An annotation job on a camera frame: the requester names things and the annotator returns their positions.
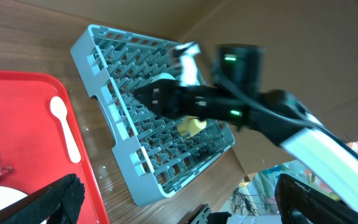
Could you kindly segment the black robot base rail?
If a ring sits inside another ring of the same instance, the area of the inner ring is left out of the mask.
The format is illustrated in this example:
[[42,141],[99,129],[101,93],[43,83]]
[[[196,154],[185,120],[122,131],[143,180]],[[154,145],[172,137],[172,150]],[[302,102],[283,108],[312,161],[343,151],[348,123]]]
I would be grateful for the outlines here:
[[231,216],[229,212],[212,212],[208,204],[201,204],[188,212],[178,224],[226,224]]

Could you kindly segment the yellow cup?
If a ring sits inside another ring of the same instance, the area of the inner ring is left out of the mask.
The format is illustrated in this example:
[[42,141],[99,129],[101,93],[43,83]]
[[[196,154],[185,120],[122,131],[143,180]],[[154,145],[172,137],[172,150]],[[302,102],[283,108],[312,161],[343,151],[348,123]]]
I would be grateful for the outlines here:
[[207,126],[206,121],[200,121],[194,116],[185,116],[183,119],[183,122],[177,126],[177,130],[182,136],[189,134],[189,138],[193,137]]

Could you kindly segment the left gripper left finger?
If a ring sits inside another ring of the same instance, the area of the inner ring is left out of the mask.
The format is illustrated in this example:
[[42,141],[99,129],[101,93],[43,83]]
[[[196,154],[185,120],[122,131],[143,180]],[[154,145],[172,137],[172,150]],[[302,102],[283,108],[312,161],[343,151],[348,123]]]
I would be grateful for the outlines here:
[[0,223],[76,224],[85,200],[85,185],[68,174],[0,210]]

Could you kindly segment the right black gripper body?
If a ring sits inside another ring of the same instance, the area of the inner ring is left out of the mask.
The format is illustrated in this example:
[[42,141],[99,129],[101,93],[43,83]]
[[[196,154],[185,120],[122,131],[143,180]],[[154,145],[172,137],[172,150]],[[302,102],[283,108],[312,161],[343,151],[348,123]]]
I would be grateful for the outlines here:
[[208,98],[219,96],[217,88],[180,86],[178,81],[160,79],[134,90],[134,97],[158,117],[177,119],[183,116],[209,118]]

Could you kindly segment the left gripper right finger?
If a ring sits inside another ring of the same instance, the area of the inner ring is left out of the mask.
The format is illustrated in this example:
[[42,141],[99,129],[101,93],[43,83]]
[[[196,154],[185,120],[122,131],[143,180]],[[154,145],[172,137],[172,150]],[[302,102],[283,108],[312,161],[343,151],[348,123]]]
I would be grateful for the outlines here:
[[283,224],[358,224],[358,213],[298,179],[280,174],[275,199]]

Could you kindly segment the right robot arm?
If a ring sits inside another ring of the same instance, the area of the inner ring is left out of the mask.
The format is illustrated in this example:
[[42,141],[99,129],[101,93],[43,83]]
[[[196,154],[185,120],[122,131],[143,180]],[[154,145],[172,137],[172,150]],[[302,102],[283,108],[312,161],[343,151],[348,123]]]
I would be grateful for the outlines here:
[[135,98],[157,116],[218,119],[263,134],[316,174],[338,197],[333,200],[281,174],[275,199],[283,223],[358,223],[358,154],[284,90],[262,93],[264,51],[256,45],[221,44],[211,67],[212,86],[196,86],[196,42],[172,49],[179,80],[161,79],[137,88]]

